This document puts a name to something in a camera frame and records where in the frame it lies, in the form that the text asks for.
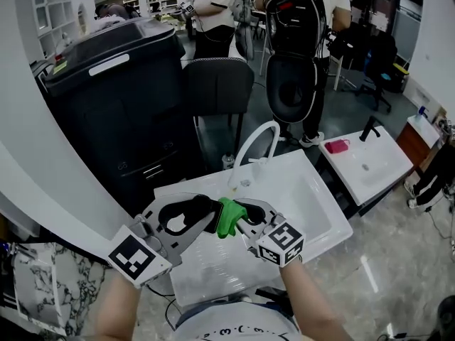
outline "white sink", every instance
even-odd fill
[[[340,207],[302,150],[275,156],[265,169],[258,163],[237,168],[239,178],[252,178],[249,186],[228,187],[232,170],[206,175],[155,189],[155,196],[200,193],[220,197],[252,198],[268,202],[305,231],[304,262],[321,255],[352,235]],[[241,235],[220,240],[202,233],[182,254],[183,263],[171,272],[180,305],[226,296],[278,277],[278,268],[247,252]]]
[[[319,149],[339,175],[357,205],[369,201],[412,168],[412,162],[382,126],[376,127],[380,137],[371,131],[365,142],[361,131],[322,141]],[[325,143],[348,140],[349,149],[330,154]]]

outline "green cloth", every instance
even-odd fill
[[[224,239],[228,235],[235,236],[235,224],[240,219],[248,219],[247,210],[226,197],[221,197],[218,201],[223,204],[223,211],[221,212],[216,233],[220,239]]]

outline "curved white wall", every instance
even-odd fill
[[[409,73],[455,119],[455,0],[424,0]]]
[[[0,192],[45,228],[104,256],[131,217],[88,170],[49,112],[23,50],[14,0],[0,0]]]

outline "black trousers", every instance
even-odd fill
[[[424,205],[431,201],[438,192],[444,188],[447,183],[450,183],[455,177],[455,148],[449,144],[445,144],[433,158],[418,184],[414,186],[414,194],[417,196],[417,204]],[[432,186],[421,195],[428,184],[431,183],[434,177],[437,177]]]
[[[319,122],[321,121],[322,110],[324,108],[324,95],[328,77],[328,66],[330,65],[330,57],[318,59],[318,77],[320,78],[318,87],[316,88],[316,96],[314,97],[313,108],[308,117],[302,121],[304,133],[308,139],[313,139],[318,135]],[[281,131],[286,131],[288,123],[279,120],[274,116],[274,120],[279,124]]]
[[[234,28],[217,26],[209,31],[196,31],[196,51],[193,59],[229,56]]]

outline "clear bottle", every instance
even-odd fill
[[[226,169],[234,168],[235,157],[230,151],[226,152],[226,154],[221,158],[221,161],[223,162],[224,171]]]

